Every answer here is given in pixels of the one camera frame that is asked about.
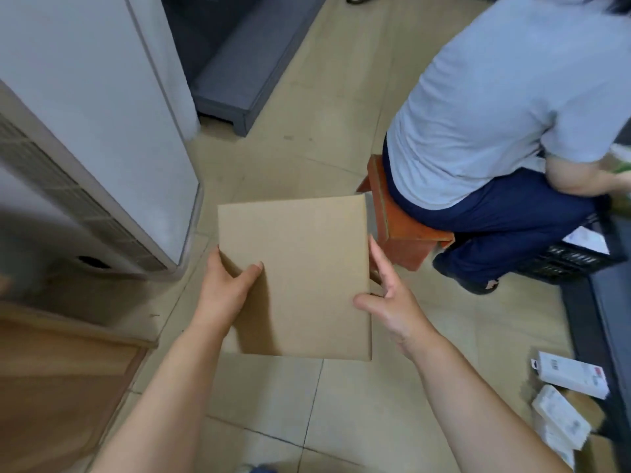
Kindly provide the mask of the person's right hand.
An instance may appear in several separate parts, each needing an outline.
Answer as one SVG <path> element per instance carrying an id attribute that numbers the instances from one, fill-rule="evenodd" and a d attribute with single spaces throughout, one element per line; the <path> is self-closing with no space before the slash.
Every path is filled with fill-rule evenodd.
<path id="1" fill-rule="evenodd" d="M 382 297 L 389 300 L 389 315 L 373 315 L 394 337 L 402 352 L 417 363 L 439 337 L 408 286 L 399 277 L 373 236 L 368 237 L 369 257 L 382 280 Z"/>

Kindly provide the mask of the person's left hand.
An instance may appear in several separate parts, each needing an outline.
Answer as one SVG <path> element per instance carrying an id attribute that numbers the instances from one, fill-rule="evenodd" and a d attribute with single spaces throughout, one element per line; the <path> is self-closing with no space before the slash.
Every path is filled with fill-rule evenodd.
<path id="1" fill-rule="evenodd" d="M 233 276 L 223 264 L 219 246 L 215 246 L 206 262 L 190 327 L 201 328 L 206 333 L 224 339 L 241 312 L 249 291 L 241 291 L 233 284 Z"/>

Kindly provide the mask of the brown cardboard box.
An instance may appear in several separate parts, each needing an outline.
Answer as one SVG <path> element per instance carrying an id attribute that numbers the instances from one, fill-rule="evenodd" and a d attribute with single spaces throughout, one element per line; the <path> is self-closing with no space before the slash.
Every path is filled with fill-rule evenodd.
<path id="1" fill-rule="evenodd" d="M 371 361 L 365 195 L 218 206 L 218 246 L 233 275 L 263 272 L 226 336 L 230 354 Z"/>

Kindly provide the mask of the person's left forearm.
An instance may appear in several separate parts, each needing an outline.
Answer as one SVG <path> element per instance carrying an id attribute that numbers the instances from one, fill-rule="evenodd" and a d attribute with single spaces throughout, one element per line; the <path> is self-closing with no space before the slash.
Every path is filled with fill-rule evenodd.
<path id="1" fill-rule="evenodd" d="M 91 473 L 192 473 L 228 324 L 195 321 L 173 342 Z"/>

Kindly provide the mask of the person's right forearm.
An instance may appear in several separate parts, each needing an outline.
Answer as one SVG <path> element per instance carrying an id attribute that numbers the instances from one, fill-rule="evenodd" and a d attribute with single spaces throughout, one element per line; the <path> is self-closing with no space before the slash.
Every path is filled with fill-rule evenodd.
<path id="1" fill-rule="evenodd" d="M 572 473 L 448 339 L 431 332 L 408 354 L 461 473 Z"/>

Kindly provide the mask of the orange wooden stool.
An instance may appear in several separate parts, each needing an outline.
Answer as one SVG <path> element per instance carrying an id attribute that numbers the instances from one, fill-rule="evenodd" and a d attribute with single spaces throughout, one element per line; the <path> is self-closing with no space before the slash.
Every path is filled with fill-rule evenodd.
<path id="1" fill-rule="evenodd" d="M 391 198 L 381 155 L 372 154 L 367 176 L 356 190 L 365 196 L 368 232 L 389 261 L 408 272 L 417 272 L 430 254 L 448 248 L 452 232 L 435 230 L 406 214 Z"/>

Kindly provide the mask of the black plastic crate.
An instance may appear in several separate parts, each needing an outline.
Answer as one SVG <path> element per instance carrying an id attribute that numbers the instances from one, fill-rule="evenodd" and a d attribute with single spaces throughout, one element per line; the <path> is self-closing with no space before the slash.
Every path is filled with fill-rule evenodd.
<path id="1" fill-rule="evenodd" d="M 610 250 L 609 255 L 565 243 L 562 239 L 549 246 L 536 258 L 518 266 L 514 273 L 558 286 L 565 282 L 588 277 L 600 270 L 628 260 L 619 229 L 610 214 L 604 212 L 593 214 L 583 226 L 605 236 Z"/>

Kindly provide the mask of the grey shelf base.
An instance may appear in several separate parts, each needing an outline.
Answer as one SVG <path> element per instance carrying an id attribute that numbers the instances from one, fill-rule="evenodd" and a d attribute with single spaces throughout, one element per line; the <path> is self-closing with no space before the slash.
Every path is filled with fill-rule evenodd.
<path id="1" fill-rule="evenodd" d="M 161 0 L 199 115 L 246 137 L 326 0 Z"/>

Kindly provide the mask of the white floor air conditioner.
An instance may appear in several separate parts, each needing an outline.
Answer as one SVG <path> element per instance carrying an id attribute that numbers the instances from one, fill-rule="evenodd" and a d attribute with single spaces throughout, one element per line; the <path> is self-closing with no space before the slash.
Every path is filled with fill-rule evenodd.
<path id="1" fill-rule="evenodd" d="M 0 0 L 0 227 L 103 275 L 184 275 L 202 185 L 160 0 Z"/>

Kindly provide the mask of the white product box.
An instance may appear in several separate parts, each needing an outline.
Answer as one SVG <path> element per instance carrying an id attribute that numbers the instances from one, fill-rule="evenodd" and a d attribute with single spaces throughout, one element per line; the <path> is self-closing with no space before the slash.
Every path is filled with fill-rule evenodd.
<path id="1" fill-rule="evenodd" d="M 546 384 L 531 404 L 539 414 L 575 451 L 580 451 L 591 433 L 588 421 L 552 385 Z"/>
<path id="2" fill-rule="evenodd" d="M 542 441 L 548 445 L 575 472 L 575 453 L 572 447 L 549 426 L 543 417 L 534 412 L 532 418 L 534 430 Z"/>
<path id="3" fill-rule="evenodd" d="M 530 360 L 543 383 L 604 400 L 610 388 L 601 366 L 540 351 Z"/>

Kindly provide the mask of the brown wooden board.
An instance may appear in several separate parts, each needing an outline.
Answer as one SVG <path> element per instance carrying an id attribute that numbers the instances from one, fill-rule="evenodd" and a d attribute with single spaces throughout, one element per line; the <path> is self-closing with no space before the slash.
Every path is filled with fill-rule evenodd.
<path id="1" fill-rule="evenodd" d="M 93 454 L 155 341 L 0 301 L 0 473 Z"/>

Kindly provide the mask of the white paper sheet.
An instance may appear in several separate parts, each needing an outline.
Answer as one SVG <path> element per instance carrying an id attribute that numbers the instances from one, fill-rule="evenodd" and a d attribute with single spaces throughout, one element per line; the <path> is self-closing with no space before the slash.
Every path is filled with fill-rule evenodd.
<path id="1" fill-rule="evenodd" d="M 563 238 L 563 241 L 600 254 L 610 254 L 605 236 L 584 226 L 573 230 Z"/>

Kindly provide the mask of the dark grey shelf unit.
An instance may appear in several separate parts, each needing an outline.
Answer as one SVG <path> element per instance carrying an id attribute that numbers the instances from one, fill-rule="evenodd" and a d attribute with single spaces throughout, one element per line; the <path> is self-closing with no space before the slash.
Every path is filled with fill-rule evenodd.
<path id="1" fill-rule="evenodd" d="M 608 432 L 631 453 L 631 220 L 615 220 L 628 260 L 561 287 L 573 353 L 604 368 Z"/>

